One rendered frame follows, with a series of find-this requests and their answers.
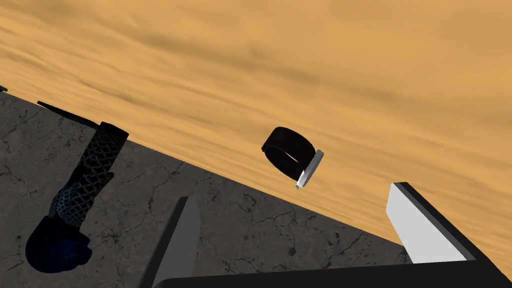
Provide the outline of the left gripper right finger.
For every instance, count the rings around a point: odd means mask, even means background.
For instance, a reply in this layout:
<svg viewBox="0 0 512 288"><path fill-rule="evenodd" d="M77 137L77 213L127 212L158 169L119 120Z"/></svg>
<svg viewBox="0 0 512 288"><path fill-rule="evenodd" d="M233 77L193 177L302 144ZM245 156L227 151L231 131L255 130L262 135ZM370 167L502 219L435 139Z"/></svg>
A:
<svg viewBox="0 0 512 288"><path fill-rule="evenodd" d="M391 184L386 213L411 261L481 261L485 254L407 182Z"/></svg>

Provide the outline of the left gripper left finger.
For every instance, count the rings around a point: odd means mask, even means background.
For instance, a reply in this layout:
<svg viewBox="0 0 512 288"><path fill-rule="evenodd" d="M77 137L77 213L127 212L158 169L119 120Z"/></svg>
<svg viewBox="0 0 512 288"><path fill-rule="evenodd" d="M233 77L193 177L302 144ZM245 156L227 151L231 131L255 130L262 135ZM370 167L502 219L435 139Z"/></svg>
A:
<svg viewBox="0 0 512 288"><path fill-rule="evenodd" d="M170 279L193 275L200 237L195 200L181 197L169 218L137 288L167 288Z"/></svg>

